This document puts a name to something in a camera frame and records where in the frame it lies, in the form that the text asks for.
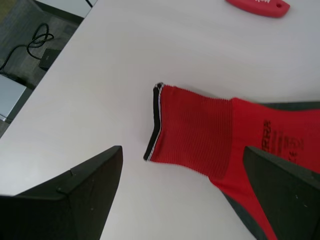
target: red glove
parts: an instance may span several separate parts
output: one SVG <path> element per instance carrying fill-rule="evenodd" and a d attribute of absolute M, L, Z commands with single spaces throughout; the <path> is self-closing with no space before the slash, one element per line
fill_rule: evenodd
<path fill-rule="evenodd" d="M 282 111 L 238 98 L 224 100 L 158 83 L 154 130 L 144 159 L 177 164 L 209 177 L 277 237 L 247 177 L 243 154 L 254 146 L 320 173 L 320 110 Z"/>

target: table surface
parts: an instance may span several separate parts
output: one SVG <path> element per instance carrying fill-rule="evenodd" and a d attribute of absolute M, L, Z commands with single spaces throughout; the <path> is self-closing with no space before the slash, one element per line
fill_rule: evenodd
<path fill-rule="evenodd" d="M 122 145 L 102 240 L 253 240 L 220 191 L 143 161 L 155 83 L 251 101 L 319 100 L 320 2 L 280 19 L 223 0 L 99 0 L 0 139 L 0 193 L 18 194 Z"/>

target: floor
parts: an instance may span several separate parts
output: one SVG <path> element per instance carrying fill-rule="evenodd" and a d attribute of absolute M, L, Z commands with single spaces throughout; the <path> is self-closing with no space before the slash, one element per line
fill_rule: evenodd
<path fill-rule="evenodd" d="M 6 5 L 6 11 L 0 11 L 0 65 L 12 47 L 31 41 L 34 31 L 41 23 L 49 25 L 54 40 L 31 51 L 38 57 L 43 55 L 46 48 L 62 50 L 78 28 L 74 23 L 43 12 L 31 0 L 4 2 L 7 4 L 0 3 L 0 8 L 1 5 Z M 26 49 L 21 47 L 14 52 L 4 72 L 19 77 L 25 86 L 35 89 L 46 74 L 38 64 L 39 61 L 29 56 Z M 0 121 L 0 138 L 8 127 L 7 123 Z"/>

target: black device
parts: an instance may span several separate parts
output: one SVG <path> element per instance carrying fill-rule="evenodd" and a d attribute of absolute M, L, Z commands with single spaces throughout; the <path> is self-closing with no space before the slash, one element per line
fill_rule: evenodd
<path fill-rule="evenodd" d="M 0 196 L 0 240 L 99 240 L 123 164 L 121 146 L 16 196 Z"/>
<path fill-rule="evenodd" d="M 61 50 L 47 48 L 40 60 L 39 68 L 48 71 L 60 53 Z"/>
<path fill-rule="evenodd" d="M 320 239 L 320 174 L 246 147 L 244 168 L 278 240 Z"/>

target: black cable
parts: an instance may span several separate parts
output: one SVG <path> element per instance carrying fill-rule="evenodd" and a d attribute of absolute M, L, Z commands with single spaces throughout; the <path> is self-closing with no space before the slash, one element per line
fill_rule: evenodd
<path fill-rule="evenodd" d="M 90 8 L 93 7 L 93 5 L 91 4 L 91 2 L 90 2 L 89 0 L 85 0 L 85 1 L 86 1 L 86 3 L 90 6 Z"/>
<path fill-rule="evenodd" d="M 39 31 L 42 27 L 45 27 L 45 33 L 43 34 L 39 34 Z M 19 44 L 17 46 L 15 46 L 14 48 L 11 49 L 11 51 L 9 52 L 8 56 L 6 57 L 4 63 L 0 66 L 0 71 L 2 71 L 5 66 L 7 65 L 10 57 L 12 56 L 12 54 L 14 53 L 14 51 L 20 47 L 25 47 L 26 48 L 26 52 L 33 58 L 37 59 L 37 60 L 41 60 L 41 57 L 37 57 L 35 55 L 33 55 L 30 52 L 30 49 L 37 49 L 42 47 L 46 42 L 51 41 L 55 38 L 55 36 L 53 36 L 51 33 L 49 33 L 49 25 L 46 23 L 41 23 L 37 29 L 35 30 L 33 36 L 32 36 L 32 41 L 29 42 L 27 45 L 25 44 Z"/>

